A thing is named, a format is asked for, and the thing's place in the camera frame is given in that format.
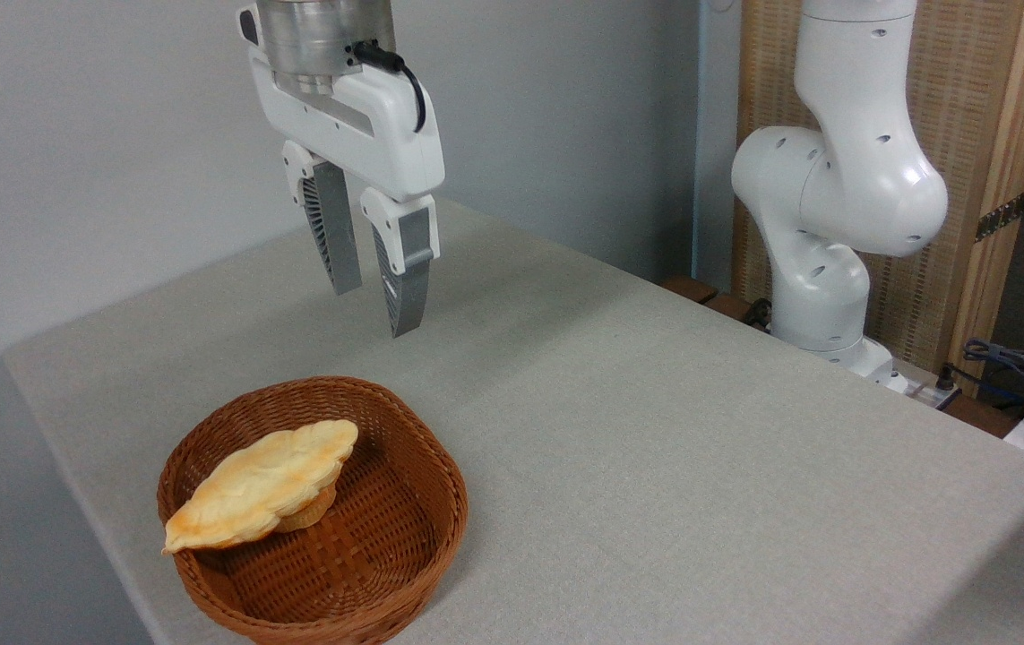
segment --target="bread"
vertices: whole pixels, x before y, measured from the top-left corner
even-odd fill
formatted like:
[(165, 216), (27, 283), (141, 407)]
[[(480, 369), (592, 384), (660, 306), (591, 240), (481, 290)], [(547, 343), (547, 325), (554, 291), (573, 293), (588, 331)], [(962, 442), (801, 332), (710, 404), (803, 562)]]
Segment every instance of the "bread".
[(288, 530), (318, 520), (335, 499), (336, 477), (352, 454), (356, 434), (352, 421), (318, 421), (269, 433), (229, 455), (165, 523), (162, 553), (260, 540), (298, 512), (302, 518), (292, 519)]

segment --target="wicker basket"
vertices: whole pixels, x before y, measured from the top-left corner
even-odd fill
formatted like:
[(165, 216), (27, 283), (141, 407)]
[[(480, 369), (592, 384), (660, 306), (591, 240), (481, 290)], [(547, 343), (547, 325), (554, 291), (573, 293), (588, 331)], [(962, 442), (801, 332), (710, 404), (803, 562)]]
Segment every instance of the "wicker basket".
[(157, 513), (168, 521), (233, 450), (318, 420), (360, 429), (319, 522), (173, 561), (202, 611), (255, 642), (388, 641), (428, 604), (460, 546), (468, 501), (436, 437), (380, 385), (318, 376), (229, 401), (173, 449)]

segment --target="robotic arm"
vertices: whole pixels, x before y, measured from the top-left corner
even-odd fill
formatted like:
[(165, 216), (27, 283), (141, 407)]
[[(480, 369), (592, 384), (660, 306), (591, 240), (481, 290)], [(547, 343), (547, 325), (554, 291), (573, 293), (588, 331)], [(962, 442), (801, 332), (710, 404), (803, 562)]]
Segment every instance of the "robotic arm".
[(732, 170), (770, 257), (772, 333), (895, 389), (890, 352), (863, 338), (869, 275), (852, 249), (907, 256), (945, 220), (945, 182), (906, 110), (915, 8), (804, 0), (795, 87), (822, 132), (754, 131)]
[(268, 122), (286, 136), (302, 205), (337, 294), (360, 286), (347, 176), (364, 189), (392, 335), (420, 326), (439, 257), (443, 156), (431, 99), (391, 46), (389, 0), (258, 0), (238, 12)]

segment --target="black wire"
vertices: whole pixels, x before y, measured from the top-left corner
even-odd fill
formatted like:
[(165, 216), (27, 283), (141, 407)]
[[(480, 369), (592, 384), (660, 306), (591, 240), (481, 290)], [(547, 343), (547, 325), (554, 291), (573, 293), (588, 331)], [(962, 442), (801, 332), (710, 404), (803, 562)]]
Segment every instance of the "black wire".
[[(344, 50), (355, 56), (358, 61), (372, 66), (374, 69), (381, 69), (390, 74), (404, 74), (406, 77), (409, 77), (409, 82), (412, 83), (412, 90), (417, 94), (417, 128), (415, 128), (414, 132), (420, 134), (420, 131), (425, 128), (425, 122), (428, 119), (428, 105), (425, 103), (425, 91), (420, 88), (417, 75), (414, 75), (409, 66), (404, 64), (404, 58), (396, 52), (389, 52), (388, 49), (382, 49), (379, 42), (375, 40), (372, 42), (361, 40), (354, 45), (345, 47)], [(348, 64), (352, 64), (352, 58), (348, 58)]]
[[(995, 370), (992, 372), (988, 371), (988, 368), (990, 367), (994, 367)], [(1007, 364), (1002, 364), (1001, 362), (986, 360), (986, 373), (985, 376), (982, 376), (982, 378), (987, 384), (993, 385), (995, 388), (1004, 389), (1004, 391), (1014, 391), (1010, 389), (1010, 387), (1007, 387), (1007, 385), (999, 384), (1002, 381), (1002, 379), (999, 379), (999, 376), (1024, 376), (1020, 375), (1020, 371), (1024, 371), (1024, 364), (1014, 364), (1014, 367), (1011, 368), (1007, 367)]]
[(404, 73), (406, 77), (409, 77), (409, 81), (412, 82), (412, 90), (417, 93), (417, 128), (415, 128), (414, 132), (420, 134), (420, 131), (425, 128), (425, 119), (428, 119), (428, 105), (425, 105), (425, 91), (420, 88), (417, 75), (412, 73), (409, 66), (404, 66), (400, 71)]
[(955, 375), (958, 375), (958, 376), (963, 377), (966, 380), (973, 381), (973, 383), (975, 383), (975, 384), (982, 385), (982, 387), (986, 388), (988, 391), (993, 391), (995, 393), (999, 393), (999, 395), (1001, 395), (1001, 396), (1008, 396), (1008, 397), (1011, 397), (1011, 398), (1014, 398), (1014, 399), (1017, 399), (1017, 400), (1023, 400), (1024, 401), (1024, 393), (1022, 393), (1022, 392), (1016, 392), (1016, 391), (1012, 391), (1012, 390), (1010, 391), (1010, 390), (1004, 389), (1001, 387), (998, 387), (997, 385), (994, 385), (993, 383), (988, 383), (988, 381), (986, 381), (984, 379), (978, 379), (977, 376), (973, 376), (973, 375), (971, 375), (970, 372), (966, 372), (965, 370), (957, 368), (956, 364), (954, 364), (953, 362), (946, 362), (945, 367), (949, 368), (950, 371), (953, 371), (953, 373), (955, 373)]
[(1024, 407), (1024, 400), (1007, 400), (1006, 403), (993, 404), (994, 410), (1010, 410), (1011, 407)]
[(1002, 369), (987, 376), (985, 379), (987, 383), (1004, 371), (1011, 371), (1024, 379), (1024, 350), (1004, 347), (983, 339), (969, 339), (963, 346), (963, 351), (966, 360), (998, 364)]
[(741, 315), (741, 322), (744, 326), (770, 326), (770, 301), (766, 298), (758, 298), (752, 303), (746, 313)]

